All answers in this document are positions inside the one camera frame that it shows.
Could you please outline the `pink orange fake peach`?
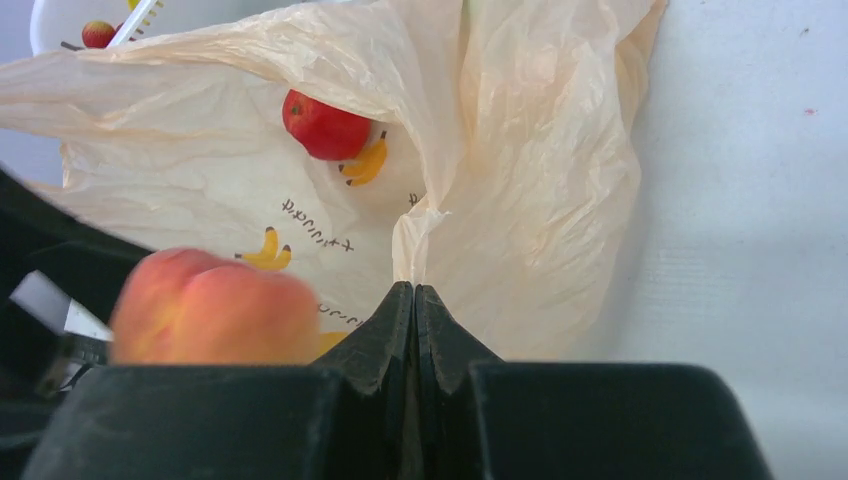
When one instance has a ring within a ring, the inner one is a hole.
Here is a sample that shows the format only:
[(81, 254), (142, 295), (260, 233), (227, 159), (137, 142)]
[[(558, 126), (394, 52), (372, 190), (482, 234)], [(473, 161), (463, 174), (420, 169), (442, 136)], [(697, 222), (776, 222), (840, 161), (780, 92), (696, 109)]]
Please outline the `pink orange fake peach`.
[(303, 281), (198, 249), (143, 259), (110, 327), (115, 365), (306, 364), (320, 347), (317, 300)]

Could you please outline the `small red fake fruit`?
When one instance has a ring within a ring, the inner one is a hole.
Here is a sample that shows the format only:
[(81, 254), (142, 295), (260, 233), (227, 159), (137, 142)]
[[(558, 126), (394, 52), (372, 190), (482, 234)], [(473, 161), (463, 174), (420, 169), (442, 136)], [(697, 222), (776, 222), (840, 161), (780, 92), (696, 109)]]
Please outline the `small red fake fruit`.
[(370, 136), (372, 121), (290, 90), (282, 105), (286, 131), (318, 160), (357, 156)]

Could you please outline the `translucent orange plastic bag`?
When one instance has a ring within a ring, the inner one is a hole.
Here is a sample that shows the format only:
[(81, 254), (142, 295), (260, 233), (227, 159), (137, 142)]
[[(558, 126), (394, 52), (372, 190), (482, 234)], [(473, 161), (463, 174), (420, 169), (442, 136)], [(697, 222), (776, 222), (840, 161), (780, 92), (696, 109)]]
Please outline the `translucent orange plastic bag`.
[[(160, 250), (269, 253), (349, 332), (433, 286), (510, 359), (560, 359), (601, 309), (635, 203), (662, 1), (301, 3), (1, 69), (4, 128), (58, 138), (49, 198)], [(296, 90), (372, 121), (352, 159), (285, 129)]]

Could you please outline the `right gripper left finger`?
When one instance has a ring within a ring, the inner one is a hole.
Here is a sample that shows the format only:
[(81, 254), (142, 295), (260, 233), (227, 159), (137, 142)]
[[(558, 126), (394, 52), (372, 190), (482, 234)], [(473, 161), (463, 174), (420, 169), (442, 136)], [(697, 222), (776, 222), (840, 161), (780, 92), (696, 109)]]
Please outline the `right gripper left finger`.
[(411, 479), (414, 289), (306, 366), (105, 367), (53, 416), (26, 479)]

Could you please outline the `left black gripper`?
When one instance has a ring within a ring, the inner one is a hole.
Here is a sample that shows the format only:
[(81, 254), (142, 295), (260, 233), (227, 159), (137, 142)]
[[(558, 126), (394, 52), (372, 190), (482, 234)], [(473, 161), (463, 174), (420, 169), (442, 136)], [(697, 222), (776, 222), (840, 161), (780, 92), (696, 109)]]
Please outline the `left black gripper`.
[(71, 304), (109, 321), (148, 250), (90, 226), (1, 175), (1, 476), (17, 479), (63, 400), (72, 366), (105, 344), (65, 330)]

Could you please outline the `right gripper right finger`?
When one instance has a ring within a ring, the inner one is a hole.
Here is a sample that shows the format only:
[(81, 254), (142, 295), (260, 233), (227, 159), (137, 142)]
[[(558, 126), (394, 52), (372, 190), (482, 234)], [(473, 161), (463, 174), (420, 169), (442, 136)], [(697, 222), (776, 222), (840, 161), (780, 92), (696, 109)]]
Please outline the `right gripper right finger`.
[(507, 362), (415, 292), (428, 479), (768, 479), (736, 396), (677, 363)]

